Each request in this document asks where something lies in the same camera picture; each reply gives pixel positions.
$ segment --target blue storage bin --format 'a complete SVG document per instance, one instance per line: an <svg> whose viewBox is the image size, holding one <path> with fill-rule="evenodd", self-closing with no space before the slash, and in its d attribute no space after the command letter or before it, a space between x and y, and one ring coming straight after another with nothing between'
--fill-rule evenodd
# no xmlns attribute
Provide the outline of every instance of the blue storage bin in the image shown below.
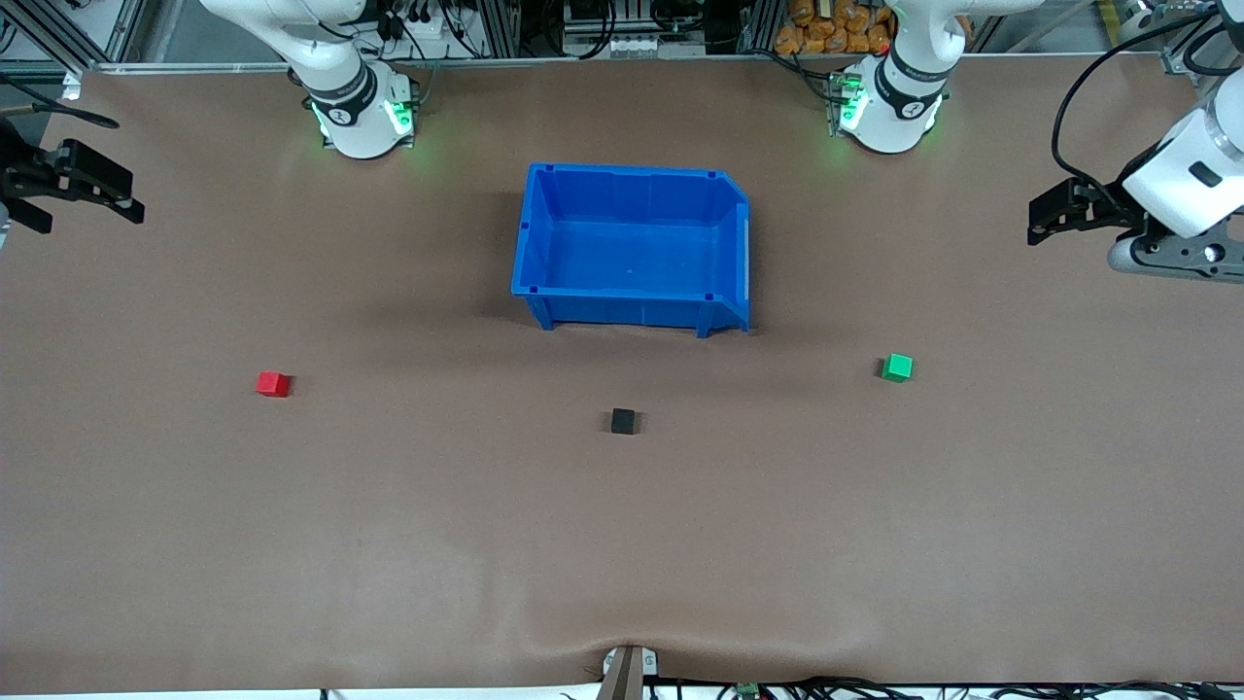
<svg viewBox="0 0 1244 700"><path fill-rule="evenodd" d="M534 163L510 291L545 329L746 331L750 210L723 172Z"/></svg>

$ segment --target table surface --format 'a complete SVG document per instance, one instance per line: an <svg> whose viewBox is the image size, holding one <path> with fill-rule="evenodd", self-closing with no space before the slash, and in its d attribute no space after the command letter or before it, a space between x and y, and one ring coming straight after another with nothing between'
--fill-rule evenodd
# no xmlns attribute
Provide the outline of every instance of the table surface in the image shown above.
<svg viewBox="0 0 1244 700"><path fill-rule="evenodd" d="M901 157L769 63L444 71L373 162L281 75L88 76L123 127L49 138L148 220L50 203L0 254L0 691L577 683L618 643L731 680L1244 675L1240 287L1024 241L1086 61L964 62ZM1107 178L1193 98L1153 57L1088 87L1066 153ZM539 329L532 160L728 172L755 331Z"/></svg>

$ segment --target black cable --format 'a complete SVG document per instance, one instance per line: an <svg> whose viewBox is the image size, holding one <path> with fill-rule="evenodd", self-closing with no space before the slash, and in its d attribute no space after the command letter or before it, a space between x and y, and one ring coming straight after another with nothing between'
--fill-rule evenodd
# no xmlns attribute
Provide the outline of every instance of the black cable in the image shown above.
<svg viewBox="0 0 1244 700"><path fill-rule="evenodd" d="M445 7L445 0L437 0L437 5L440 6L440 14L445 17L445 24L449 26L449 34L454 37L454 40L457 40L473 58L483 58L484 55L476 51L474 45L468 45L468 42L463 40L463 37L466 36L466 25L463 22L462 9L458 11L458 27L455 29L454 20L449 16L449 10Z"/></svg>
<svg viewBox="0 0 1244 700"><path fill-rule="evenodd" d="M613 40L613 31L618 25L618 9L613 4L613 0L601 0L601 36L597 37L596 45L587 53L578 57L580 61L586 61L588 58L595 58L605 51L610 42Z"/></svg>
<svg viewBox="0 0 1244 700"><path fill-rule="evenodd" d="M419 42L415 41L414 35L411 34L409 27L406 26L406 21L403 21L402 17L398 17L397 21L402 22L402 31L406 32L406 36L411 40L411 44L414 44L414 50L419 52L419 60L427 62L428 57L423 55L423 46L419 46Z"/></svg>
<svg viewBox="0 0 1244 700"><path fill-rule="evenodd" d="M10 87L16 87L17 90L25 92L26 94L34 97L37 103L34 106L36 112L55 112L57 114L66 114L70 117L77 117L85 122L93 123L95 126L103 128L119 128L121 122L113 119L112 117L106 117L103 114L97 114L95 112L87 112L86 109L78 109L76 107L66 107L56 99L45 97L39 92L35 92L24 83L20 83L9 76L0 73L0 83L7 85Z"/></svg>
<svg viewBox="0 0 1244 700"><path fill-rule="evenodd" d="M549 14L556 5L557 0L545 0L544 7L540 10L540 26L544 32L545 41L549 44L549 48L551 48L557 56L566 57L566 46L564 42L554 41L552 39L552 30L557 26L557 20L554 20L551 24L549 21ZM561 19L561 24L565 26L566 20Z"/></svg>
<svg viewBox="0 0 1244 700"><path fill-rule="evenodd" d="M1197 36L1197 39L1193 39L1192 42L1188 44L1188 47L1183 51L1183 66L1197 75L1208 76L1228 76L1240 70L1239 66L1215 68L1214 66L1203 66L1197 62L1197 51L1200 51L1210 39L1224 31L1227 31L1227 25L1220 24L1209 31L1202 32Z"/></svg>
<svg viewBox="0 0 1244 700"><path fill-rule="evenodd" d="M332 27L330 27L328 25L326 25L326 24L323 24L323 22L321 22L318 20L316 20L316 24L320 25L320 29L327 31L328 34L336 36L337 39L345 39L346 41L353 41L353 39L355 39L353 36L348 36L348 35L341 34L340 31L333 30Z"/></svg>
<svg viewBox="0 0 1244 700"><path fill-rule="evenodd" d="M669 14L667 14L667 16L664 16L664 17L661 16L661 11L659 11L661 7L663 7L669 1L671 0L652 0L652 4L648 7L648 19L652 20L652 24L654 24L658 27L661 27L662 31L666 31L666 32L669 32L669 34L685 34L688 31L695 31L695 30L702 29L704 26L704 11L703 10L700 10L700 16L699 17L697 17L697 19L687 22L687 24L678 24L678 21L674 20L674 15L673 15L672 11Z"/></svg>
<svg viewBox="0 0 1244 700"><path fill-rule="evenodd" d="M815 77L814 78L811 75L809 75L811 71L805 70L804 66L801 66L799 63L799 56L797 55L791 53L790 57L795 60L795 67L799 68L799 75L804 78L804 85L806 85L807 88L812 91L812 94L816 94L817 97L820 97L821 101L829 102L830 101L830 96L826 94L815 82L812 82L814 80L820 80L824 83L825 78L824 77Z"/></svg>
<svg viewBox="0 0 1244 700"><path fill-rule="evenodd" d="M1062 157L1062 153L1059 150L1059 137L1062 133L1062 118L1066 116L1067 106L1071 104L1071 99L1076 96L1076 92L1080 91L1080 87L1082 87L1084 83L1088 80L1088 76L1091 76L1093 71L1101 67L1102 63L1113 58L1118 53L1127 51L1128 48L1136 46L1137 44L1142 44L1151 39L1162 36L1163 34L1169 34L1174 30L1183 29L1200 20L1202 17L1197 15L1193 15L1191 17L1184 17L1182 20L1171 22L1169 25L1161 26L1158 29L1146 31L1144 34L1136 35L1132 39L1123 41L1118 46L1115 46L1110 51L1106 51L1105 53L1098 56L1092 63L1088 63L1088 67L1085 68L1082 73L1080 73L1080 77L1077 77L1074 83L1071 83L1071 87L1067 90L1067 93L1062 98L1062 103L1059 104L1059 111L1054 117L1054 131L1050 134L1050 154L1054 155L1054 162L1057 163L1059 167L1062 168L1064 170L1079 177L1080 179L1095 187L1097 191L1100 191L1106 198L1106 200L1110 201L1112 206L1115 206L1115 210L1118 211L1120 215L1125 218L1125 221L1128 219L1128 211L1118 203L1117 199L1115 199L1115 195L1111 194L1110 190L1107 190L1100 182L1097 182L1097 178L1072 165Z"/></svg>
<svg viewBox="0 0 1244 700"><path fill-rule="evenodd" d="M829 77L830 77L830 73L827 73L827 72L826 73L820 73L820 72L816 72L816 71L807 70L807 68L805 68L802 66L799 66L799 65L796 65L796 63L794 63L791 61L787 61L786 58L782 58L781 56L779 56L778 53L774 53L773 51L770 51L768 48L748 48L748 50L744 51L744 53L754 53L756 56L766 56L769 60L774 61L779 66L781 66L781 67L786 68L787 71L790 71L792 73L796 73L796 75L806 75L807 77L820 78L820 80L829 80Z"/></svg>
<svg viewBox="0 0 1244 700"><path fill-rule="evenodd" d="M15 39L17 39L17 25L4 20L4 27L0 29L0 41L4 41L4 46L0 46L0 53L11 48Z"/></svg>

